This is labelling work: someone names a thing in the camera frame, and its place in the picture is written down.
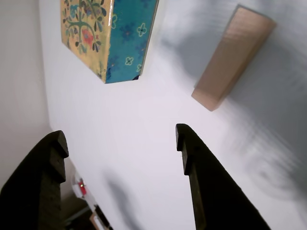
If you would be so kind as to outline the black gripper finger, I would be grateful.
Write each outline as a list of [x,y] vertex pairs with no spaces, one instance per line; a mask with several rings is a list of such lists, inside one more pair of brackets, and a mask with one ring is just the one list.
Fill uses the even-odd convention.
[[223,165],[186,124],[176,125],[177,150],[189,177],[198,230],[268,230],[270,227]]
[[42,138],[22,160],[0,192],[2,230],[60,230],[60,185],[69,156],[64,133]]

